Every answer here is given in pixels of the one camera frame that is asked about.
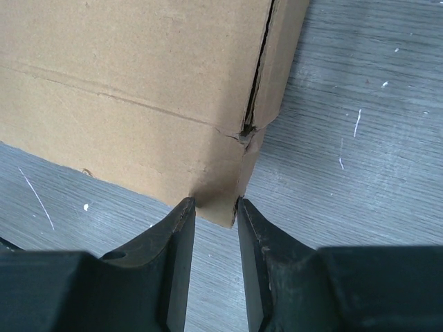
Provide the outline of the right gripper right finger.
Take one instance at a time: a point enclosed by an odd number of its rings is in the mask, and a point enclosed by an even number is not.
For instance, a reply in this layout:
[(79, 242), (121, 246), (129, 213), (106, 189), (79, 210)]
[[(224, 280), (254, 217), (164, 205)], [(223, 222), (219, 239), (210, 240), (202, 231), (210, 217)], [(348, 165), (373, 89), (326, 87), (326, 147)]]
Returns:
[(248, 199), (237, 202), (249, 331), (343, 331), (318, 251), (268, 221)]

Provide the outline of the brown cardboard box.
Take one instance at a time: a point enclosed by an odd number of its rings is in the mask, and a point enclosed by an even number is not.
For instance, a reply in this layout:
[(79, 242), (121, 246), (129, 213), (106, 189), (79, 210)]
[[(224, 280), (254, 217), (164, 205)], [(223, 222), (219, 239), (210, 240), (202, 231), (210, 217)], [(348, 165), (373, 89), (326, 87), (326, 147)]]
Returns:
[(231, 227), (307, 1), (2, 1), (1, 141)]

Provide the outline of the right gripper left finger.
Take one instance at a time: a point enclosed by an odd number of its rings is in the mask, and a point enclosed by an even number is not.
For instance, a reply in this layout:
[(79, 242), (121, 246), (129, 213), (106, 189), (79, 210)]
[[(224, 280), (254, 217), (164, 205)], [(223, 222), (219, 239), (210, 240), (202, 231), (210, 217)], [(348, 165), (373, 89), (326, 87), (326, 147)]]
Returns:
[(195, 200), (101, 257), (101, 331), (183, 331), (195, 239)]

